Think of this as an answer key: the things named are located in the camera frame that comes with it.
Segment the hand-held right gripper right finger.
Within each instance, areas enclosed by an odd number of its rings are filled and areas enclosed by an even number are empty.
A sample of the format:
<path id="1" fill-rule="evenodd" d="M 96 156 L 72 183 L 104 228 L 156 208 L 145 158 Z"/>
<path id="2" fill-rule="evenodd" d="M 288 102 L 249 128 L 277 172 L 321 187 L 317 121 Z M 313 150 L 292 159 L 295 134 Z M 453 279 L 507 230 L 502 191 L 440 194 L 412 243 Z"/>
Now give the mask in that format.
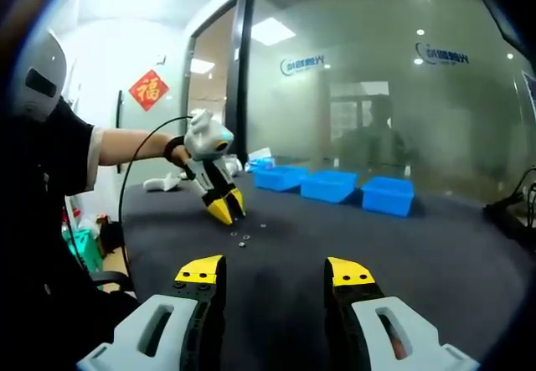
<path id="1" fill-rule="evenodd" d="M 325 332 L 332 370 L 477 370 L 440 343 L 437 328 L 396 296 L 386 296 L 357 262 L 324 263 Z"/>

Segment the person's left hand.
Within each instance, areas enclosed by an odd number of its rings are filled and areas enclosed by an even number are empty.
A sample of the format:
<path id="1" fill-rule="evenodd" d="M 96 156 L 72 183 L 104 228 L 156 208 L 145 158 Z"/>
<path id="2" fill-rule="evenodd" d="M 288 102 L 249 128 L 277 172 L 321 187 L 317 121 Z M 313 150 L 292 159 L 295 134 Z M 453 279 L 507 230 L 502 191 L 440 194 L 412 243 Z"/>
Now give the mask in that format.
<path id="1" fill-rule="evenodd" d="M 191 157 L 184 145 L 178 145 L 172 150 L 170 158 L 174 165 L 186 168 Z"/>

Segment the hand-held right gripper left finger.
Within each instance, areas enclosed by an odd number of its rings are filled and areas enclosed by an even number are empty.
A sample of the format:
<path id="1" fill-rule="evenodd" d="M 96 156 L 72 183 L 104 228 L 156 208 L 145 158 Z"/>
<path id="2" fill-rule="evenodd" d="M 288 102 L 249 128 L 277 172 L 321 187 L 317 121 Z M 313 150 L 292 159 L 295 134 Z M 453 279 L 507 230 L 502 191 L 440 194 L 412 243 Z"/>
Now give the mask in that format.
<path id="1" fill-rule="evenodd" d="M 143 302 L 77 364 L 78 370 L 219 370 L 224 335 L 226 259 L 184 265 L 167 295 Z"/>

